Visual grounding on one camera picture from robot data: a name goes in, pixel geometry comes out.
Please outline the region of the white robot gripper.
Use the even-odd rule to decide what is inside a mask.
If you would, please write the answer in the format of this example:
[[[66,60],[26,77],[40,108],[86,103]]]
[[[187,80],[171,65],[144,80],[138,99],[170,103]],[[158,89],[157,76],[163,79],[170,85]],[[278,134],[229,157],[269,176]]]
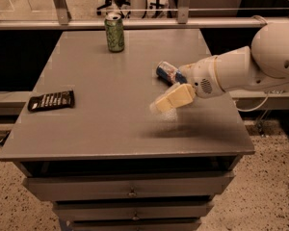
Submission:
[[[216,56],[179,67],[189,84],[176,83],[149,105],[153,114],[161,114],[192,103],[196,95],[211,98],[224,94],[217,77]]]

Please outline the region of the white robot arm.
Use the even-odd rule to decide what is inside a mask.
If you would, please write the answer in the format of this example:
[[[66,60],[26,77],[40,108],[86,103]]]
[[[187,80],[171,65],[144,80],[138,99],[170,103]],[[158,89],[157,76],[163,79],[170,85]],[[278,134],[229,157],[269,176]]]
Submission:
[[[171,83],[150,104],[155,114],[186,106],[195,98],[211,98],[233,90],[289,89],[289,23],[270,23],[251,46],[175,67],[160,62],[156,74]]]

